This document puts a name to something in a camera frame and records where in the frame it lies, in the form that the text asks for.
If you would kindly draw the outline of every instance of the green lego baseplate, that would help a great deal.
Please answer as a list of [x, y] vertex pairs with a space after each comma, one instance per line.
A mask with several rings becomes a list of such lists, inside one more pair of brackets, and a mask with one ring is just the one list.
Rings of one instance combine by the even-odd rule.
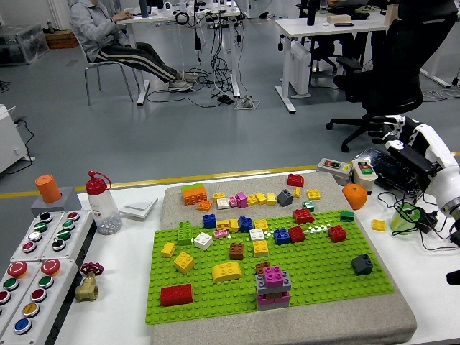
[[[270, 229], [264, 233], [270, 252], [268, 257], [254, 257], [249, 233], [237, 232], [222, 239], [213, 237], [213, 244], [205, 251], [193, 243], [178, 245], [174, 255], [167, 258], [161, 255], [161, 250], [167, 242], [177, 242], [178, 229], [156, 231], [146, 324], [257, 312], [255, 265], [266, 261], [289, 272], [292, 281], [290, 307], [392, 293], [394, 287], [361, 230], [355, 222], [340, 221], [340, 213], [314, 213], [313, 223], [300, 225], [305, 233], [305, 241], [282, 245], [275, 243], [273, 231], [297, 226], [294, 218], [267, 218]], [[336, 225], [341, 225], [347, 233], [345, 241], [333, 243], [329, 238], [328, 228]], [[193, 226], [192, 235], [195, 238], [205, 232], [213, 236], [215, 230]], [[245, 243], [243, 260], [230, 260], [232, 242]], [[186, 252], [195, 260], [195, 267], [187, 275], [177, 271], [174, 266], [173, 261], [181, 252]], [[374, 265], [369, 275], [357, 276], [351, 266], [351, 261], [361, 254], [368, 254]], [[230, 261], [240, 264], [243, 278], [214, 284], [212, 268]], [[189, 283], [193, 286], [192, 303], [170, 307], [160, 305], [161, 288]]]

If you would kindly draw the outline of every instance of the gray hoodie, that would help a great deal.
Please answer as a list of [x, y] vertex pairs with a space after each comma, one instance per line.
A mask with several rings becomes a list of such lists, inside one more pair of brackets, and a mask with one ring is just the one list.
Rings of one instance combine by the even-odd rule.
[[70, 8], [70, 17], [73, 33], [91, 62], [106, 45], [129, 44], [128, 37], [110, 20], [107, 8], [101, 3], [94, 6], [90, 0], [77, 0]]

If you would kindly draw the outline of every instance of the sneaker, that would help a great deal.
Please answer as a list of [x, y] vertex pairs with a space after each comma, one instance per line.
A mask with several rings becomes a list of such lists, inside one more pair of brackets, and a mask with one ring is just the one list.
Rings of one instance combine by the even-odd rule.
[[187, 83], [197, 83], [198, 80], [200, 79], [200, 76], [195, 73], [187, 73], [187, 72], [180, 71], [179, 79], [181, 79], [182, 81], [186, 81]]
[[186, 91], [190, 90], [193, 87], [192, 83], [186, 83], [185, 81], [182, 80], [174, 80], [170, 81], [169, 88], [167, 90], [169, 92], [180, 92], [180, 91]]

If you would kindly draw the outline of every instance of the gray floor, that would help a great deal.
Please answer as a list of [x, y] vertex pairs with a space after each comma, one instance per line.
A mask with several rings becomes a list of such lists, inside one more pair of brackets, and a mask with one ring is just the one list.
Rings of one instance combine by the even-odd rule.
[[[85, 63], [78, 47], [51, 50], [31, 65], [1, 68], [0, 80], [11, 84], [9, 91], [0, 94], [0, 103], [7, 108], [16, 106], [12, 118], [27, 121], [35, 134], [29, 143], [30, 153], [37, 159], [26, 170], [1, 179], [0, 194], [36, 190], [35, 178], [48, 173], [59, 186], [82, 186], [89, 170], [123, 183], [314, 165], [323, 157], [350, 161], [372, 145], [369, 137], [359, 138], [350, 152], [343, 154], [340, 143], [351, 128], [338, 126], [327, 132], [324, 124], [330, 118], [360, 117], [364, 112], [359, 104], [347, 103], [341, 91], [312, 88], [312, 97], [294, 100], [297, 113], [289, 114], [275, 91], [282, 76], [282, 53], [277, 50], [280, 32], [273, 19], [258, 16], [269, 12], [275, 17], [297, 17], [296, 3], [256, 1], [250, 11], [254, 18], [244, 21], [239, 70], [246, 90], [241, 88], [241, 93], [261, 101], [255, 110], [239, 111], [227, 105], [206, 109], [186, 100], [148, 101], [137, 106], [129, 101], [115, 67], [101, 71], [102, 91], [97, 89], [95, 71], [91, 71], [93, 105], [88, 107]], [[203, 28], [203, 33], [210, 45], [213, 30]], [[438, 69], [438, 76], [448, 82], [460, 68], [459, 33], [460, 24], [456, 24]], [[193, 30], [177, 25], [137, 27], [137, 39], [152, 43], [163, 59], [178, 69], [198, 66], [193, 37]], [[209, 56], [205, 48], [201, 66], [207, 71], [211, 70]], [[320, 67], [324, 71], [316, 74], [313, 84], [333, 87], [331, 69], [323, 64]], [[132, 74], [127, 69], [126, 73], [135, 92]], [[151, 91], [166, 89], [153, 75], [144, 76], [152, 82]], [[421, 83], [426, 90], [441, 89], [424, 77]], [[155, 93], [149, 99], [173, 101], [185, 96], [204, 107], [218, 104], [211, 98], [210, 88], [187, 94]], [[458, 100], [449, 100], [425, 103], [408, 115], [431, 124], [451, 151], [460, 151], [458, 113]], [[24, 141], [29, 138], [24, 125], [19, 126], [19, 132]], [[25, 165], [18, 162], [7, 171]], [[6, 269], [32, 222], [34, 200], [0, 199], [0, 271]]]

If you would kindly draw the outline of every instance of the red valve handle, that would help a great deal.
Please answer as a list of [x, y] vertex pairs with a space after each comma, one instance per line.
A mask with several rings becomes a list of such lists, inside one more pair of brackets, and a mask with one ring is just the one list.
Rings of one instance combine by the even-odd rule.
[[87, 262], [81, 266], [80, 271], [85, 275], [87, 275], [89, 272], [94, 273], [94, 275], [101, 275], [104, 271], [104, 266], [102, 266], [98, 262]]

